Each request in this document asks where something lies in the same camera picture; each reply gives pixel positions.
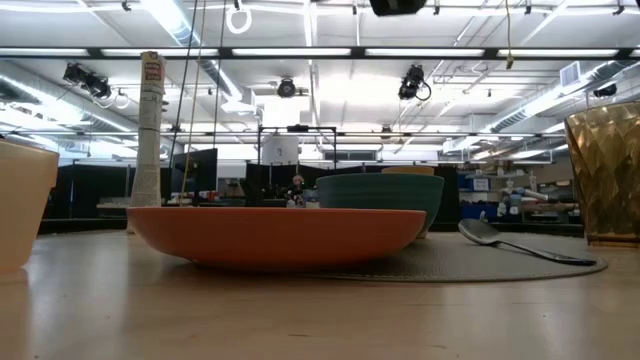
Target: gray placemat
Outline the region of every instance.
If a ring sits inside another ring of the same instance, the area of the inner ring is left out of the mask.
[[[459,233],[429,233],[426,240],[387,258],[305,276],[394,282],[516,281],[586,275],[607,268],[604,259],[589,253],[584,239],[521,233],[503,233],[501,239],[598,263],[563,265],[504,246],[476,245]]]

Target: metal spoon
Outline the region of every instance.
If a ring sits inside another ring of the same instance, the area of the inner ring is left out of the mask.
[[[580,259],[572,256],[552,253],[550,251],[532,249],[527,246],[500,240],[499,239],[500,232],[498,232],[498,230],[494,229],[491,225],[476,219],[464,219],[460,221],[458,223],[458,229],[460,229],[460,232],[462,233],[462,235],[464,235],[467,239],[479,245],[486,245],[486,246],[498,246],[500,244],[509,245],[516,249],[526,251],[534,256],[547,259],[553,262],[561,263],[561,264],[567,264],[567,265],[591,266],[596,264],[595,260]]]

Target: desk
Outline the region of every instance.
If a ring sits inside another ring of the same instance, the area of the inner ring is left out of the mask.
[[[407,284],[212,273],[124,232],[0,277],[3,360],[637,359],[640,253],[586,277]]]

